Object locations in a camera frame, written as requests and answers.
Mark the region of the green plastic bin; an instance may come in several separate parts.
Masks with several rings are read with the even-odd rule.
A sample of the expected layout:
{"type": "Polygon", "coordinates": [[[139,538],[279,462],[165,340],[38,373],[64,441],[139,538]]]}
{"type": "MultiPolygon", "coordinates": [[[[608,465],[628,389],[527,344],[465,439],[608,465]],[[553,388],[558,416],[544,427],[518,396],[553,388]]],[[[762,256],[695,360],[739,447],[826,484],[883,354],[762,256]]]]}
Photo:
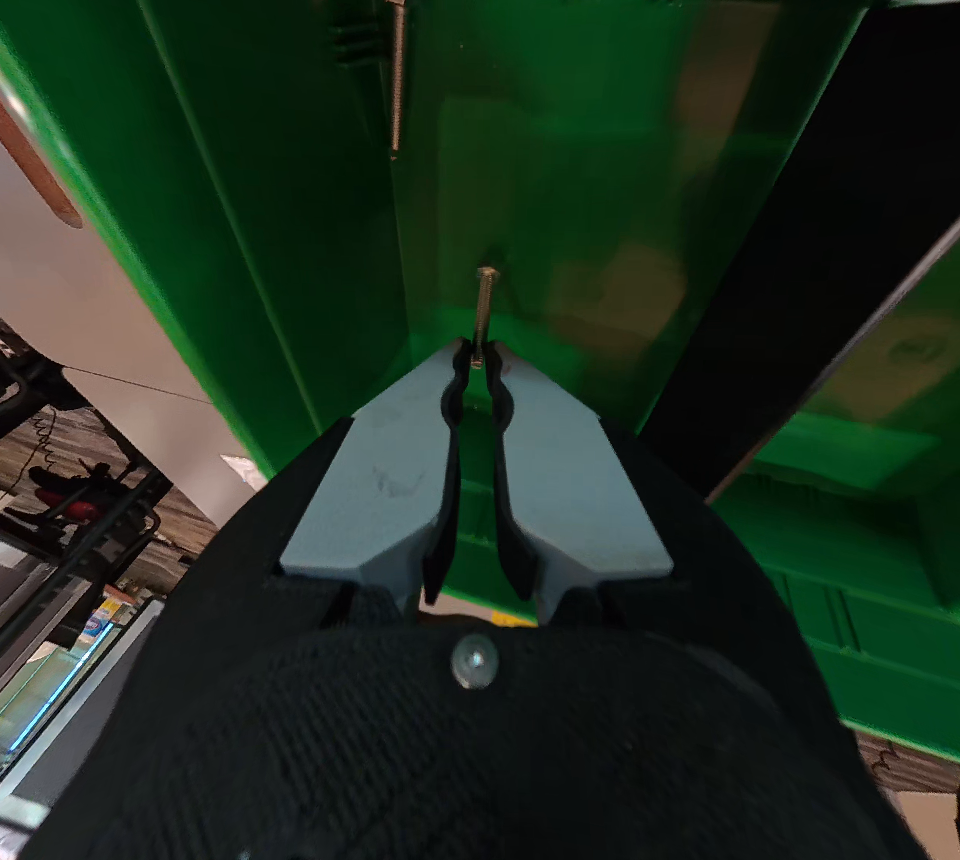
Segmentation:
{"type": "MultiPolygon", "coordinates": [[[[946,0],[935,0],[937,3],[946,0]]],[[[2,0],[2,318],[212,521],[474,328],[640,435],[908,0],[2,0]]],[[[841,717],[958,761],[958,238],[709,501],[841,717]]]]}

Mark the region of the black bin divider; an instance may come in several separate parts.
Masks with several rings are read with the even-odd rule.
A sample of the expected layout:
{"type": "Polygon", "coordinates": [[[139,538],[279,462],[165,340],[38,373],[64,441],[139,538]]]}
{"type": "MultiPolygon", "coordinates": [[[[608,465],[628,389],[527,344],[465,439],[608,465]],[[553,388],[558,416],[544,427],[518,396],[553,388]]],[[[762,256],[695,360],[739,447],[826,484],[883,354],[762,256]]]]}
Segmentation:
{"type": "Polygon", "coordinates": [[[639,439],[705,501],[958,238],[958,0],[870,10],[639,439]]]}

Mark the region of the long steel bolt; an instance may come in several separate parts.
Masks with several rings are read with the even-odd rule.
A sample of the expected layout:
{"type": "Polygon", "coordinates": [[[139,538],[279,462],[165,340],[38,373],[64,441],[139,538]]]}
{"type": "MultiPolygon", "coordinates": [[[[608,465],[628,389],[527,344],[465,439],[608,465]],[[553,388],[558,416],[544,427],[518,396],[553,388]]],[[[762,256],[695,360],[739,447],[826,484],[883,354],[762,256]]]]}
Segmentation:
{"type": "Polygon", "coordinates": [[[407,0],[385,0],[392,10],[390,157],[396,161],[402,146],[402,117],[407,36],[407,0]]]}

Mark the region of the black metal frame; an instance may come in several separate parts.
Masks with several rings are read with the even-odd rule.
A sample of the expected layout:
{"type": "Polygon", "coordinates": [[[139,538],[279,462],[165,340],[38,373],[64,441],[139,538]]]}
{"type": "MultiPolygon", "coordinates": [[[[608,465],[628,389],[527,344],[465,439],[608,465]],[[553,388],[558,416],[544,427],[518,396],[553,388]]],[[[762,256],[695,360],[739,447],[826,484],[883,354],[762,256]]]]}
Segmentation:
{"type": "Polygon", "coordinates": [[[172,483],[97,410],[94,416],[126,466],[114,473],[108,462],[81,460],[78,475],[55,472],[50,448],[57,421],[90,409],[90,402],[59,363],[33,349],[5,321],[1,347],[2,439],[25,423],[35,426],[37,435],[21,472],[2,484],[2,559],[18,563],[31,557],[59,566],[102,528],[78,561],[78,576],[114,586],[160,529],[157,506],[172,483]]]}

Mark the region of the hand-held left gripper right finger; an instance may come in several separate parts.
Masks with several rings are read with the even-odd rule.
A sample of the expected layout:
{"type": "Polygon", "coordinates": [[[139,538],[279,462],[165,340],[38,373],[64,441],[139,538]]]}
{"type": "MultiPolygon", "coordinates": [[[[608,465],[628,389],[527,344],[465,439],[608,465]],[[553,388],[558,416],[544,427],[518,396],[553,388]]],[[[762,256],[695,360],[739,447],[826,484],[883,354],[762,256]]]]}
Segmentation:
{"type": "Polygon", "coordinates": [[[599,415],[506,344],[484,357],[498,556],[537,623],[570,591],[669,577],[674,560],[599,415]]]}

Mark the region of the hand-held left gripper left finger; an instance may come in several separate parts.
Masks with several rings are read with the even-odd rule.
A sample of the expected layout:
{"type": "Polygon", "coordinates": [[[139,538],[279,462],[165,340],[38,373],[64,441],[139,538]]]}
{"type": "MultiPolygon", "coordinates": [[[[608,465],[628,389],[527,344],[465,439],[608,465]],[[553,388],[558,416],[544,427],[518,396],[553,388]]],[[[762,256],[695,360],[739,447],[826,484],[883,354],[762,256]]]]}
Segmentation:
{"type": "Polygon", "coordinates": [[[280,557],[286,575],[436,603],[457,543],[470,374],[457,338],[354,413],[280,557]]]}

